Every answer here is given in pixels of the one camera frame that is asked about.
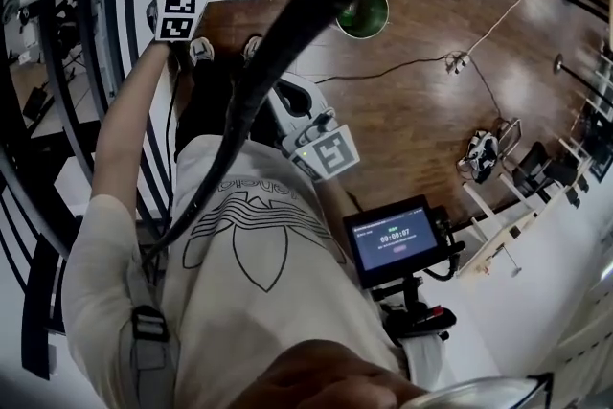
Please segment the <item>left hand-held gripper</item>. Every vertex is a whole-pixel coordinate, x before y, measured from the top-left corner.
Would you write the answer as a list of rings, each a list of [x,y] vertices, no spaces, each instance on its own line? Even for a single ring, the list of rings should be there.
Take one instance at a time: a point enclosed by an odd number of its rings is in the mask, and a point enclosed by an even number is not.
[[[190,41],[209,0],[152,0],[148,24],[155,41]]]

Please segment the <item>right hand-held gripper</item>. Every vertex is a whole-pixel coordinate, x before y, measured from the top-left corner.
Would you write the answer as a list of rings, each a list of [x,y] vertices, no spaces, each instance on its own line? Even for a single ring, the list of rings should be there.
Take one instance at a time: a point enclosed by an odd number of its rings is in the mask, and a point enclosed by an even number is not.
[[[312,181],[327,181],[359,163],[347,125],[340,125],[316,83],[285,72],[266,104],[277,126],[277,147]]]

